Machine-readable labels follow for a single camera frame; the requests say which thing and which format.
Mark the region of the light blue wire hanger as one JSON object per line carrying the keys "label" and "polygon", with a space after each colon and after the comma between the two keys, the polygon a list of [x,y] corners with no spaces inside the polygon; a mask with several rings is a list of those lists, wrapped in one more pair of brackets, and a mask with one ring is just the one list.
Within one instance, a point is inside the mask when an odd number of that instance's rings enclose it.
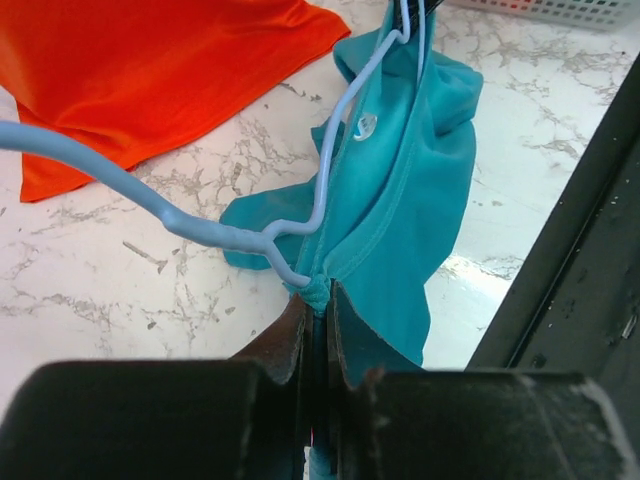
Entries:
{"label": "light blue wire hanger", "polygon": [[4,122],[1,147],[8,151],[39,154],[79,170],[151,213],[169,232],[199,245],[224,250],[227,261],[238,267],[256,267],[253,258],[259,255],[286,284],[303,288],[311,279],[292,269],[290,260],[280,250],[279,239],[307,237],[321,227],[329,202],[329,176],[335,148],[349,137],[366,140],[377,126],[375,115],[357,113],[356,101],[363,98],[366,83],[380,70],[391,48],[407,45],[412,38],[418,40],[417,71],[424,71],[429,17],[411,38],[403,38],[392,28],[350,82],[327,122],[315,130],[320,164],[314,180],[238,198],[218,222],[184,212],[104,156],[64,135]]}

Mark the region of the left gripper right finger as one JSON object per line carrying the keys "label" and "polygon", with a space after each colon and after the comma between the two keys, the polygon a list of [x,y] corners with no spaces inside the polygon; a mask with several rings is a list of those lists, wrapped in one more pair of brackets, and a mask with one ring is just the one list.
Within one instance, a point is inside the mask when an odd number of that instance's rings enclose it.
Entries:
{"label": "left gripper right finger", "polygon": [[427,371],[334,283],[328,307],[341,479],[635,479],[615,407],[575,373]]}

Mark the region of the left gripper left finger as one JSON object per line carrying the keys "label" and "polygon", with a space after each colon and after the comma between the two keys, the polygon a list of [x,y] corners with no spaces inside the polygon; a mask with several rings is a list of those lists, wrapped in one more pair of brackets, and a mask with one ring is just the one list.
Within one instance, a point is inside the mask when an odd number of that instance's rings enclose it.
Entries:
{"label": "left gripper left finger", "polygon": [[299,479],[311,309],[226,360],[60,361],[1,423],[5,479]]}

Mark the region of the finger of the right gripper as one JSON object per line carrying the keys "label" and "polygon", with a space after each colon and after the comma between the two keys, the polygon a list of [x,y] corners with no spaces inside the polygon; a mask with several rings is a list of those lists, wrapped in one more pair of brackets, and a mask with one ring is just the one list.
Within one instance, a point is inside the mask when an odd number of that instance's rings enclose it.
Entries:
{"label": "finger of the right gripper", "polygon": [[392,28],[403,38],[411,38],[441,3],[442,0],[393,0]]}

